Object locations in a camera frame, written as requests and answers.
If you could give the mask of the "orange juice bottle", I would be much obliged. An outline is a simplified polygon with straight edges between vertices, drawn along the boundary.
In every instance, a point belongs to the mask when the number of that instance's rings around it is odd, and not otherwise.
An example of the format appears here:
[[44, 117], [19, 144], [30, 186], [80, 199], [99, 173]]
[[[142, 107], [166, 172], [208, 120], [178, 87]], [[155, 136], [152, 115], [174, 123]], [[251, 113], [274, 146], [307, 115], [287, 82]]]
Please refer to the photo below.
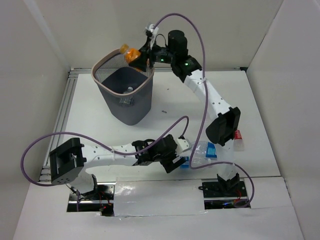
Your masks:
[[131, 48], [127, 44], [123, 44], [119, 48], [119, 52], [124, 56], [124, 59], [128, 64], [141, 56], [141, 52], [139, 50]]

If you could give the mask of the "clear bottle white cap blue label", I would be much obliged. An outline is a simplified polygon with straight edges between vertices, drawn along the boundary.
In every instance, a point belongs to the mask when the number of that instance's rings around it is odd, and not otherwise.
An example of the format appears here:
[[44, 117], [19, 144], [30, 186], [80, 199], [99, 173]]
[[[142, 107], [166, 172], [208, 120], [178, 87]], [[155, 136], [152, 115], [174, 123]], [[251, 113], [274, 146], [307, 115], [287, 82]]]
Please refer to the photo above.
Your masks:
[[[189, 169], [190, 168], [190, 160], [189, 157], [185, 157], [186, 162], [183, 163], [179, 168], [180, 169]], [[199, 166], [203, 166], [203, 165], [207, 165], [210, 163], [213, 163], [216, 159], [215, 158], [204, 158], [204, 157], [193, 157], [192, 158], [192, 163], [191, 166], [192, 167], [199, 167]]]

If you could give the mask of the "clear bottle green label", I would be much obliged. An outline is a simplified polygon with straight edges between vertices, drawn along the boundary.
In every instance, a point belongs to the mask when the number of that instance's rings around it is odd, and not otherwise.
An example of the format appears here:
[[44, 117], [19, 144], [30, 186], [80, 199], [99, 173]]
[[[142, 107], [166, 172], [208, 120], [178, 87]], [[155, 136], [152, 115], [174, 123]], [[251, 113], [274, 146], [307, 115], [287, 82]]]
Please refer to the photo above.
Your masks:
[[123, 106], [131, 106], [134, 104], [131, 93], [134, 91], [132, 86], [129, 86], [126, 91], [123, 92], [123, 96], [120, 98], [119, 103]]

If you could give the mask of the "clear bottle red label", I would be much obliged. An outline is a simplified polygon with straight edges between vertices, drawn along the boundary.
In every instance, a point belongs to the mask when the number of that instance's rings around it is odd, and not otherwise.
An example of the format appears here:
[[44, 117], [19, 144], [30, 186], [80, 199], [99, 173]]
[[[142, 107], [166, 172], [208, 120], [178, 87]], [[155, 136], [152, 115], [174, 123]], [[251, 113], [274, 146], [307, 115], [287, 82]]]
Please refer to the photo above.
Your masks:
[[237, 152], [243, 152], [245, 150], [243, 137], [239, 129], [235, 131], [233, 147]]

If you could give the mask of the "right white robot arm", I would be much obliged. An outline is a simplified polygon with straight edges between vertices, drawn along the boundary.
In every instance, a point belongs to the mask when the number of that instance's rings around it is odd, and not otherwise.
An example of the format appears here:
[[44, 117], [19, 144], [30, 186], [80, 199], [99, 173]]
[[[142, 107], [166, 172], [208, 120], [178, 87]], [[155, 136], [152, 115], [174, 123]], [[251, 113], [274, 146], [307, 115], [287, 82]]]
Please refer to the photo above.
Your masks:
[[129, 66], [146, 72], [155, 63], [169, 64], [172, 72], [204, 103], [204, 115], [212, 121], [206, 127], [205, 134], [215, 145], [218, 162], [225, 165], [218, 170], [218, 190], [223, 196], [230, 196], [240, 179], [234, 163], [234, 138], [241, 111], [227, 103], [207, 81], [204, 67], [189, 55], [184, 32], [170, 31], [167, 44], [159, 46], [156, 44], [157, 31], [156, 27], [146, 30], [146, 42], [139, 49], [138, 55], [128, 60]]

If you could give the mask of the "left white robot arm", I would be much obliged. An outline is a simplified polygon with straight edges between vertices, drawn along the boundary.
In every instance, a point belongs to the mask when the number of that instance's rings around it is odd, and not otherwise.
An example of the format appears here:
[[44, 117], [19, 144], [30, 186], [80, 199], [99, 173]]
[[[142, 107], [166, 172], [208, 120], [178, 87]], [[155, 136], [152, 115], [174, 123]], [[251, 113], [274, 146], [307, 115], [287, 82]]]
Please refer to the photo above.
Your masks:
[[151, 139], [137, 140], [130, 144], [113, 146], [110, 150], [100, 145], [82, 144], [73, 137], [49, 154], [51, 183], [70, 185], [75, 192], [92, 200], [97, 197], [99, 187], [94, 174], [86, 170], [101, 166], [149, 166], [159, 162], [166, 173], [186, 162], [184, 153], [191, 149], [184, 137], [174, 138], [171, 134], [155, 142]]

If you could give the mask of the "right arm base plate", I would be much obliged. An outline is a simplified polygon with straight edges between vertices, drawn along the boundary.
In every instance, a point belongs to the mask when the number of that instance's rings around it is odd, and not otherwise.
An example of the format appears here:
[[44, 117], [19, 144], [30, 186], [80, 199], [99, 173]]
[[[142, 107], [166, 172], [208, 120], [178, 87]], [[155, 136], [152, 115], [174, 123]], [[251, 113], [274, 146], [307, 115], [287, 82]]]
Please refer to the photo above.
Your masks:
[[228, 191], [222, 191], [217, 180], [203, 181], [198, 189], [202, 191], [205, 210], [243, 208], [250, 199], [243, 180]]

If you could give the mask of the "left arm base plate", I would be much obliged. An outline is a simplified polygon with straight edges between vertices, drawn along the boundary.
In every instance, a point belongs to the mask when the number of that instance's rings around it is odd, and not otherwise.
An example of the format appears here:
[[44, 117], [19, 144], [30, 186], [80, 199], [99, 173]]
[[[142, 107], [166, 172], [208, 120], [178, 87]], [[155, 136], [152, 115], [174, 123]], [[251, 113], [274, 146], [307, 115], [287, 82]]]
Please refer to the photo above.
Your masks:
[[91, 196], [77, 194], [74, 187], [70, 189], [67, 209], [68, 213], [95, 212], [103, 217], [114, 216], [115, 182], [99, 182], [97, 192]]

